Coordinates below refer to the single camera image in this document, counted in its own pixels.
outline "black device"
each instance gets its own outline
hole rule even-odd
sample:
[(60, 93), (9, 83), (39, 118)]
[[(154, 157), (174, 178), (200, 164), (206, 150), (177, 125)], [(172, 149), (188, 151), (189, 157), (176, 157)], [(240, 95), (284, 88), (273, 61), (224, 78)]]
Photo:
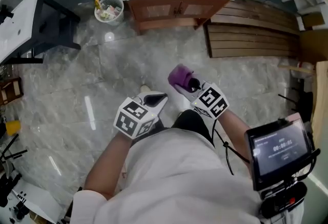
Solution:
[[(314, 148), (298, 113), (245, 133), (253, 188), (264, 200), (260, 213), (271, 218), (300, 204), (307, 188), (300, 182), (312, 171), (320, 149)], [(302, 176), (296, 173), (311, 164)]]

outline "digital timer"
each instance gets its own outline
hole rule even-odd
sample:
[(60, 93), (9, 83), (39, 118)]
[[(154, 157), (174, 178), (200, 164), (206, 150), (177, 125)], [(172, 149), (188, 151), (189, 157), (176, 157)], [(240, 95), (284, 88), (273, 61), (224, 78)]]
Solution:
[(280, 143), (277, 146), (273, 147), (273, 151), (278, 151), (279, 149), (283, 149), (287, 146), (290, 146), (293, 142), (291, 140), (288, 140), (287, 142)]

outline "marble floor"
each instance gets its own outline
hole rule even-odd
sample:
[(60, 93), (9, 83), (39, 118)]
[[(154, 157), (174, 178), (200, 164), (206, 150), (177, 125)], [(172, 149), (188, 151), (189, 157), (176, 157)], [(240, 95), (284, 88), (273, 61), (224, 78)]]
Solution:
[[(161, 114), (166, 127), (186, 108), (186, 100), (167, 81), (178, 63), (215, 82), (228, 97), (231, 110), (251, 127), (290, 112), (278, 96), (292, 82), (289, 71), (277, 68), (287, 59), (210, 59), (202, 28), (150, 30), (136, 36), (129, 12), (116, 27), (97, 22), (91, 6), (76, 12), (81, 23), (75, 39), (82, 49), (58, 47), (44, 55), (43, 64), (17, 66), (24, 97), (5, 110), (7, 120), (22, 123), (11, 152), (29, 150), (14, 161), (16, 168), (26, 181), (48, 190), (63, 209), (114, 136), (118, 106), (136, 95), (140, 85), (168, 93)], [(225, 161), (218, 141), (218, 155)], [(246, 175), (242, 162), (232, 154), (230, 158), (235, 173)]]

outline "sink basin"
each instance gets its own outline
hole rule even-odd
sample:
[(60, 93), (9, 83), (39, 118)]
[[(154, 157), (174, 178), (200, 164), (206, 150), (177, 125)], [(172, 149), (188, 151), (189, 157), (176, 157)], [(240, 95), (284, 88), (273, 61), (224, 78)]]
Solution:
[(0, 25), (0, 63), (32, 37), (37, 0), (23, 0)]

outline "small trash bin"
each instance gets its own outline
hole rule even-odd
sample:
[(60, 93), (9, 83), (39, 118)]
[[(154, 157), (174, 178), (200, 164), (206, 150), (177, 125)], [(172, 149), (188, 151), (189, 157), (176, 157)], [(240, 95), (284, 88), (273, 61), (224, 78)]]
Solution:
[(97, 8), (94, 9), (94, 15), (96, 16), (97, 20), (102, 23), (106, 23), (109, 25), (119, 25), (121, 22), (124, 20), (124, 3), (122, 0), (101, 0), (100, 1), (101, 6), (103, 7), (108, 7), (108, 6), (113, 6), (113, 7), (120, 7), (121, 12), (117, 17), (114, 19), (109, 19), (109, 20), (104, 20), (102, 19), (98, 14), (97, 14)]

